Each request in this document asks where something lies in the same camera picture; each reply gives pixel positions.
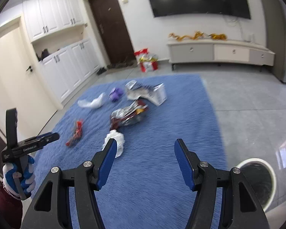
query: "blue rug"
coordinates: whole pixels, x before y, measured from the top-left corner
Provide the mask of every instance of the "blue rug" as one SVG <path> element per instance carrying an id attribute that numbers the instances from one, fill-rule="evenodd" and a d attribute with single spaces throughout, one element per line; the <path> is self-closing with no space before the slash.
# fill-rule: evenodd
<path id="1" fill-rule="evenodd" d="M 93 86 L 80 99 L 93 100 L 102 92 L 107 96 L 114 87 L 124 88 L 128 81 Z M 114 160 L 106 185 L 95 192 L 98 207 L 108 229 L 185 228 L 195 192 L 183 181 L 174 142 L 182 138 L 201 160 L 226 169 L 216 116 L 198 75 L 157 76 L 137 81 L 149 85 L 164 83 L 168 98 L 159 107 L 147 101 L 149 111 L 144 121 L 120 129 L 125 137 L 124 152 Z M 53 130 L 60 134 L 60 140 L 36 154 L 37 188 L 53 166 L 64 170 L 91 160 L 109 133 L 111 112 L 131 103 L 124 95 L 116 103 L 106 100 L 97 110 L 73 104 Z M 84 120 L 83 137 L 76 146 L 67 148 L 65 142 L 77 119 Z M 221 189 L 217 189 L 214 229 L 219 223 L 220 204 Z M 78 229 L 74 189 L 70 190 L 70 208 L 73 228 Z"/>

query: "silver bolt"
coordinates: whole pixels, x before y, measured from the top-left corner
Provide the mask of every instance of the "silver bolt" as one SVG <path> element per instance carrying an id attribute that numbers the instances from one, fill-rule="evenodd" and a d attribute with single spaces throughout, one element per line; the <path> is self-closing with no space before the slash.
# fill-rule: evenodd
<path id="1" fill-rule="evenodd" d="M 233 171 L 235 174 L 239 174 L 239 173 L 240 173 L 240 169 L 237 168 L 237 167 L 232 168 L 232 171 Z"/>
<path id="2" fill-rule="evenodd" d="M 92 165 L 92 162 L 91 161 L 86 161 L 84 162 L 84 166 L 85 167 L 90 167 Z"/>
<path id="3" fill-rule="evenodd" d="M 209 163 L 206 161 L 201 161 L 199 164 L 201 167 L 208 167 L 209 166 Z"/>
<path id="4" fill-rule="evenodd" d="M 58 170 L 59 170 L 58 167 L 53 167 L 53 168 L 51 169 L 51 172 L 52 172 L 52 173 L 56 173 Z"/>

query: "person's arm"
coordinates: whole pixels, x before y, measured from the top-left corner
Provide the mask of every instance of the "person's arm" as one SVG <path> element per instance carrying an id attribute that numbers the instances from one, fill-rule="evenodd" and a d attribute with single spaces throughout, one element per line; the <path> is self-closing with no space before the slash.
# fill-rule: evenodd
<path id="1" fill-rule="evenodd" d="M 34 159 L 29 156 L 28 166 L 23 172 L 24 179 L 21 182 L 25 194 L 31 193 L 35 188 L 33 163 Z M 22 220 L 22 203 L 13 177 L 21 177 L 21 174 L 17 172 L 16 164 L 6 163 L 3 166 L 3 176 L 3 183 L 0 185 L 0 213 L 11 227 L 19 229 Z"/>

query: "black door handle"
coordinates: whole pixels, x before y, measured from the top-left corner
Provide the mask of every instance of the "black door handle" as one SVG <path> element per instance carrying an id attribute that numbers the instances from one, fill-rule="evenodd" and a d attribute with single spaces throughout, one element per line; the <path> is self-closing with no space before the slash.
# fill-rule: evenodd
<path id="1" fill-rule="evenodd" d="M 30 70 L 30 72 L 33 72 L 32 66 L 30 65 L 26 71 Z"/>

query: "gloved hand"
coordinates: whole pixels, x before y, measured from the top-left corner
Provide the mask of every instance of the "gloved hand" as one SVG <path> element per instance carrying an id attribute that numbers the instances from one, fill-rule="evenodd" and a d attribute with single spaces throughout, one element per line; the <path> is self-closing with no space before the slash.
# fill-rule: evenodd
<path id="1" fill-rule="evenodd" d="M 25 168 L 23 172 L 24 179 L 21 181 L 21 187 L 25 194 L 31 193 L 31 191 L 35 188 L 35 175 L 34 171 L 34 159 L 29 156 L 28 158 L 28 166 Z M 6 163 L 3 166 L 3 186 L 4 189 L 9 193 L 12 197 L 20 200 L 20 195 L 17 191 L 16 184 L 14 182 L 13 176 L 21 177 L 21 173 L 17 172 L 17 165 L 14 163 Z"/>

